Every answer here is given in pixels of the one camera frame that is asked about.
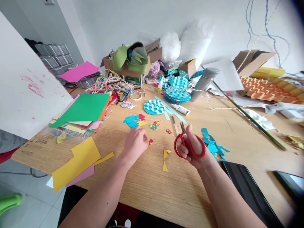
white board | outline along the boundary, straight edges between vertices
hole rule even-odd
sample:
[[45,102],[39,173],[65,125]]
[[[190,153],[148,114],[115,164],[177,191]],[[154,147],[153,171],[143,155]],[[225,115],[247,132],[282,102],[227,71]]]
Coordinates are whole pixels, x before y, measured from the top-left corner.
[[30,139],[73,100],[0,12],[0,129]]

thermos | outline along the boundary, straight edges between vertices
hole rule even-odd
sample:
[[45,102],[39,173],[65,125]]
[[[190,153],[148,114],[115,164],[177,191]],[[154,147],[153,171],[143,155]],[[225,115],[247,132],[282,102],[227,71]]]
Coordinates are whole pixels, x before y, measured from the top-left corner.
[[[200,77],[199,81],[195,85],[194,89],[196,90],[203,90],[205,91],[210,83],[213,81],[213,79],[219,74],[219,69],[213,68],[213,67],[207,67],[203,73],[203,75]],[[202,95],[202,92],[198,92],[193,90],[191,92],[191,100],[192,102],[195,102],[200,96]]]

scissors handle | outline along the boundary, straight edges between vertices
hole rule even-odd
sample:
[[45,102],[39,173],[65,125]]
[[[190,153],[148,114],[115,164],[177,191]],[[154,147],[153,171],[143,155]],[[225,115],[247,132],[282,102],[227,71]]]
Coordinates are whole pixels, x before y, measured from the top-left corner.
[[202,144],[202,146],[203,146],[203,153],[202,153],[200,156],[196,155],[196,153],[195,153],[194,150],[193,150],[193,147],[192,147],[192,144],[191,144],[190,140],[188,140],[188,146],[186,146],[186,143],[185,143],[185,140],[184,140],[184,135],[183,135],[183,134],[179,134],[179,135],[176,137],[175,141],[174,141],[174,150],[175,150],[175,153],[177,154],[177,156],[179,156],[179,157],[182,158],[182,156],[178,153],[178,151],[177,151],[177,149],[176,149],[176,142],[177,142],[177,139],[178,139],[178,138],[181,138],[182,144],[183,144],[185,147],[187,147],[187,149],[189,150],[189,152],[192,153],[194,157],[196,157],[196,158],[198,158],[198,159],[201,159],[201,158],[205,157],[205,155],[206,155],[206,145],[205,145],[205,143],[203,142],[203,140],[202,140],[200,137],[198,137],[197,135],[195,135],[195,136],[196,136],[196,138],[199,140],[199,142],[200,142],[200,143]]

power outlet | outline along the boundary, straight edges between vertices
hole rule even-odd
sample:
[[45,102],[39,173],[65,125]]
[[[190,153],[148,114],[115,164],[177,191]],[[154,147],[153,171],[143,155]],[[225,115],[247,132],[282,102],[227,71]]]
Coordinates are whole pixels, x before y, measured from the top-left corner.
[[54,0],[42,0],[45,5],[54,5]]

red scissors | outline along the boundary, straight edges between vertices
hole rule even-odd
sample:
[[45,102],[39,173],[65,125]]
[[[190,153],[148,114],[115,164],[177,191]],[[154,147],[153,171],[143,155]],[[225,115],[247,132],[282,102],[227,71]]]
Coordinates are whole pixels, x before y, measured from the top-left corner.
[[203,142],[203,140],[202,140],[200,137],[198,137],[197,135],[195,135],[195,136],[197,137],[197,139],[200,141],[200,143],[202,144],[202,146],[203,146],[203,153],[202,153],[200,156],[198,156],[198,155],[195,154],[195,152],[194,152],[194,150],[193,150],[193,148],[192,148],[192,145],[191,145],[190,140],[188,140],[188,145],[186,145],[186,143],[185,143],[184,134],[186,134],[186,131],[185,131],[184,123],[181,124],[181,122],[180,122],[180,126],[181,126],[181,129],[182,129],[183,132],[182,132],[181,134],[179,134],[179,135],[176,137],[175,141],[174,141],[174,150],[175,150],[176,154],[177,154],[179,157],[182,158],[182,156],[178,153],[178,151],[177,151],[177,149],[176,149],[176,141],[177,141],[178,138],[181,138],[182,144],[188,149],[188,151],[189,151],[190,153],[193,154],[194,157],[196,157],[196,158],[203,158],[203,157],[205,157],[205,155],[206,155],[206,145],[205,145],[205,143]]

